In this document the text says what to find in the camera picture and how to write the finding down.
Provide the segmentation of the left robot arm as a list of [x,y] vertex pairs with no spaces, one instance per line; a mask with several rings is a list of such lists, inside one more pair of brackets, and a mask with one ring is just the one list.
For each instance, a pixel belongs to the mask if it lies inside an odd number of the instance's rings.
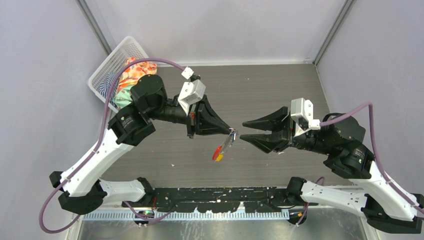
[[78,215],[93,212],[101,205],[117,202],[138,203],[148,207],[154,191],[147,179],[107,181],[103,173],[120,157],[155,132],[155,120],[182,124],[187,135],[229,135],[231,127],[212,109],[206,96],[189,107],[168,98],[163,79],[157,74],[141,77],[131,87],[132,102],[112,117],[102,137],[74,166],[50,174],[63,210]]

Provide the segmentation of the yellow tagged key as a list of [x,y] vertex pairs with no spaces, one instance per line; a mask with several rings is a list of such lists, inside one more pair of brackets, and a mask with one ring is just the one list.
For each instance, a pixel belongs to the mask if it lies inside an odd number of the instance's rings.
[[217,156],[217,158],[215,159],[216,162],[220,162],[222,160],[222,158],[224,157],[223,154],[220,154]]

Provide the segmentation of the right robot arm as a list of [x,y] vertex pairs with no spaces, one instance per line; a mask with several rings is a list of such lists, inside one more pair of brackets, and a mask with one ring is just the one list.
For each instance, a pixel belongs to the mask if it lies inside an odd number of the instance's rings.
[[286,106],[267,116],[246,121],[244,127],[262,130],[240,138],[264,153],[293,147],[325,155],[324,165],[363,193],[330,189],[301,177],[292,177],[285,190],[291,205],[317,203],[357,215],[373,228],[389,234],[420,234],[424,208],[422,194],[401,189],[379,169],[374,153],[364,144],[366,130],[352,117],[329,113],[314,119],[312,109]]

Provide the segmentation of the red handled metal keyring holder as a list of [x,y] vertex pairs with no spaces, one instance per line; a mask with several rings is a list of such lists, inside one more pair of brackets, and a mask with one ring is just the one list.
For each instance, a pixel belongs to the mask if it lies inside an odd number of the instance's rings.
[[212,160],[215,161],[215,159],[217,158],[218,155],[223,155],[225,152],[233,145],[234,141],[236,140],[237,136],[234,136],[232,134],[233,131],[237,131],[234,128],[230,128],[230,133],[229,135],[226,137],[226,139],[224,140],[224,142],[216,148],[215,152],[212,155]]

